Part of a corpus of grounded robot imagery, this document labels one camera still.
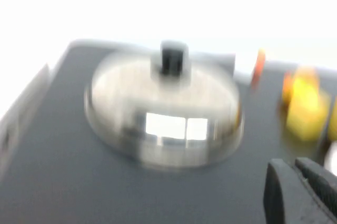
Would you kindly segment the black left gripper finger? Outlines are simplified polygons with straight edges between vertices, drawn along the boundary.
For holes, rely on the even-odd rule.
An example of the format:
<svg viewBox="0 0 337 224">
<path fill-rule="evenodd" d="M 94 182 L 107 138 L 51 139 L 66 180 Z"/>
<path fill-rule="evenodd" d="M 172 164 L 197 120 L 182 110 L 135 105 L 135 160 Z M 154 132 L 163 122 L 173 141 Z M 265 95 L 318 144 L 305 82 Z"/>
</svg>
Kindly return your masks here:
<svg viewBox="0 0 337 224">
<path fill-rule="evenodd" d="M 269 161 L 266 223 L 336 223 L 336 176 L 309 158 Z"/>
</svg>

